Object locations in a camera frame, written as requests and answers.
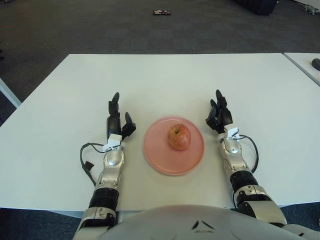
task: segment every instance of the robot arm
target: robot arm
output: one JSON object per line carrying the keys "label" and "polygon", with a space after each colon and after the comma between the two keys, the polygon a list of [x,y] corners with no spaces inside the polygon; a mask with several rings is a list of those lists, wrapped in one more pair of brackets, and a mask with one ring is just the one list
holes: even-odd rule
{"label": "robot arm", "polygon": [[227,101],[219,90],[216,91],[216,98],[217,104],[210,101],[212,108],[206,123],[219,133],[220,155],[236,197],[238,212],[279,227],[286,225],[284,214],[258,184],[242,157],[239,129],[233,123]]}
{"label": "robot arm", "polygon": [[128,112],[125,113],[126,124],[121,130],[118,101],[119,93],[117,92],[112,101],[109,101],[107,144],[102,147],[103,152],[106,153],[103,158],[103,171],[95,184],[89,207],[84,211],[74,240],[96,239],[116,223],[118,187],[125,163],[122,140],[136,130],[136,124],[133,123]]}

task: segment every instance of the cable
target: cable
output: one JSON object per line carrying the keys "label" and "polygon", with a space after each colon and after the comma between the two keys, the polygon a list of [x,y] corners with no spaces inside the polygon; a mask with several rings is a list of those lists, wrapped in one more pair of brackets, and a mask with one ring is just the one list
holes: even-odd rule
{"label": "cable", "polygon": [[91,142],[88,142],[86,144],[84,144],[81,149],[80,149],[80,163],[81,163],[81,166],[82,166],[82,169],[84,170],[85,174],[87,174],[87,176],[89,177],[89,179],[91,180],[91,182],[93,183],[94,186],[96,186],[96,182],[95,180],[93,179],[91,173],[90,173],[90,170],[91,169],[88,169],[87,165],[84,163],[84,160],[82,159],[82,152],[84,151],[84,149],[88,146],[91,146],[94,148],[94,150],[96,150],[98,153],[101,153],[101,154],[105,154],[109,151],[112,150],[112,148],[106,150],[106,151],[99,151],[98,149],[95,148],[95,146],[103,146],[103,144],[100,144],[100,143],[91,143]]}
{"label": "cable", "polygon": [[254,166],[251,170],[252,173],[254,173],[256,170],[257,170],[257,167],[258,167],[258,163],[259,163],[259,153],[258,153],[258,148],[257,148],[257,145],[255,144],[255,142],[253,141],[253,139],[249,136],[246,136],[246,135],[239,135],[240,137],[242,138],[235,138],[237,140],[240,140],[240,139],[249,139],[251,141],[251,143],[253,144],[253,147],[254,147],[254,150],[255,150],[255,155],[256,155],[256,159],[255,159],[255,163],[254,163]]}

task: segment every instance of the pink plate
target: pink plate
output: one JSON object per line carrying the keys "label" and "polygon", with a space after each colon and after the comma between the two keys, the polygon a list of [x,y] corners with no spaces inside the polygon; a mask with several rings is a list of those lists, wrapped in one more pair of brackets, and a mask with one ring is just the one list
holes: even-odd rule
{"label": "pink plate", "polygon": [[[175,124],[185,125],[191,133],[189,148],[176,150],[168,143],[169,128]],[[182,175],[190,172],[201,161],[204,154],[204,139],[198,128],[182,117],[165,117],[154,122],[144,136],[144,155],[159,172]]]}

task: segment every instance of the red apple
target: red apple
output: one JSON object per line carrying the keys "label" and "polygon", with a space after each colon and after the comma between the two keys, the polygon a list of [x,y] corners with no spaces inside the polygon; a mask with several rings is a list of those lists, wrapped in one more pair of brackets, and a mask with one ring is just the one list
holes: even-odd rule
{"label": "red apple", "polygon": [[189,129],[183,124],[175,124],[168,131],[168,142],[178,150],[188,149],[191,141]]}

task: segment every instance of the white desk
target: white desk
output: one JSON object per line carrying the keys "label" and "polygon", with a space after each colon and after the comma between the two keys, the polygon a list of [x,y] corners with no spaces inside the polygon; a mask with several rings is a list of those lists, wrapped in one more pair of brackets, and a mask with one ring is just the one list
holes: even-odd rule
{"label": "white desk", "polygon": [[[233,121],[259,149],[257,181],[279,205],[320,200],[320,88],[280,53],[216,55],[69,55],[0,127],[0,207],[83,211],[93,185],[80,147],[106,141],[108,101],[137,130],[127,139],[118,210],[172,204],[231,208],[216,134],[206,125],[220,89]],[[145,160],[148,127],[164,116],[192,121],[205,140],[200,164],[182,176],[157,172]],[[242,140],[244,159],[255,153]],[[101,154],[84,152],[102,170]]]}
{"label": "white desk", "polygon": [[313,59],[320,59],[320,53],[285,52],[284,55],[320,86],[320,71],[311,65]]}

